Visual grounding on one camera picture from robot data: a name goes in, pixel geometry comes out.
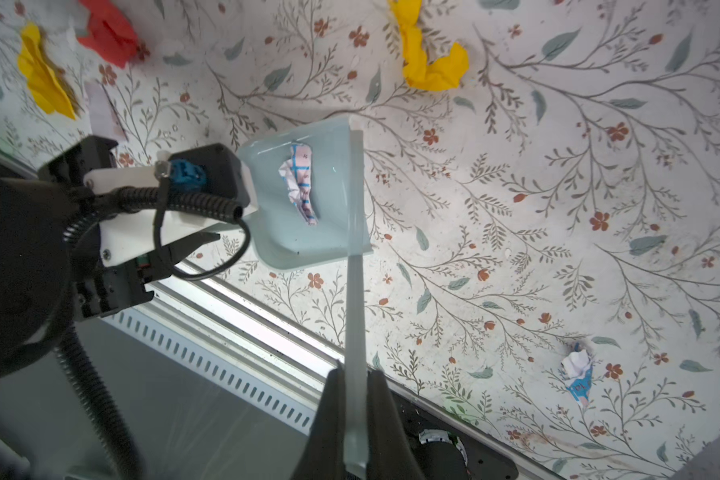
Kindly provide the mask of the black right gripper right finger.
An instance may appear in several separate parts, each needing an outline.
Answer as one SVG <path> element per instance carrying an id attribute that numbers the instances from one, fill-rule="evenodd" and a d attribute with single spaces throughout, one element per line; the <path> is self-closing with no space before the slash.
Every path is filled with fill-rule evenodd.
<path id="1" fill-rule="evenodd" d="M 373 480 L 424 479 L 385 374 L 370 371 L 367 387 L 369 460 L 366 477 Z"/>

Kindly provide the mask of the light blue plastic dustpan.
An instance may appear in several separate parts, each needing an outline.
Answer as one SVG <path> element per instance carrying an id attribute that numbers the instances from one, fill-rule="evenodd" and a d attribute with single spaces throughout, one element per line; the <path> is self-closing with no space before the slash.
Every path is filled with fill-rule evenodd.
<path id="1" fill-rule="evenodd" d="M 237 151 L 252 176 L 258 208 L 247 215 L 258 259 L 274 270 L 299 270 L 347 258 L 347 187 L 350 120 L 334 117 L 249 141 Z M 290 145 L 312 149 L 311 202 L 316 226 L 307 225 L 287 196 L 280 165 Z"/>

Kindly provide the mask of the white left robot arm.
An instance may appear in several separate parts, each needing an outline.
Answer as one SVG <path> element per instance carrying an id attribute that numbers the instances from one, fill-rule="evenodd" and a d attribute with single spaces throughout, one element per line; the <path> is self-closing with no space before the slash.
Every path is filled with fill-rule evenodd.
<path id="1" fill-rule="evenodd" d="M 212 144 L 148 169 L 120 169 L 115 141 L 91 135 L 36 178 L 0 168 L 0 378 L 37 362 L 72 324 L 149 302 L 150 283 L 243 227 L 247 166 Z"/>

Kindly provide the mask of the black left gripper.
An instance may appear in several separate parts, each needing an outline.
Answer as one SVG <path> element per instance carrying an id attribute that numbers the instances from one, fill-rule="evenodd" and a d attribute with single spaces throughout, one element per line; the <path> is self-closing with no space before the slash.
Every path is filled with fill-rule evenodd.
<path id="1" fill-rule="evenodd" d="M 252 240 L 243 219 L 254 205 L 250 171 L 229 148 L 216 143 L 168 154 L 148 167 L 119 168 L 112 155 L 117 145 L 88 136 L 38 173 L 77 202 L 63 233 L 76 321 L 147 303 L 154 297 L 148 284 L 159 280 L 217 276 L 240 260 Z M 179 268 L 226 227 L 243 233 L 228 260 L 200 273 Z"/>

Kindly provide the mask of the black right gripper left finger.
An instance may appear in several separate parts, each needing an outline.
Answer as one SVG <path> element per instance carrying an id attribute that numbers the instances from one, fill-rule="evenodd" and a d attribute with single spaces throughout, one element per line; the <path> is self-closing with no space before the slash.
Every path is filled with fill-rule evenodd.
<path id="1" fill-rule="evenodd" d="M 341 480 L 346 477 L 344 438 L 345 372 L 329 372 L 305 449 L 291 480 Z"/>

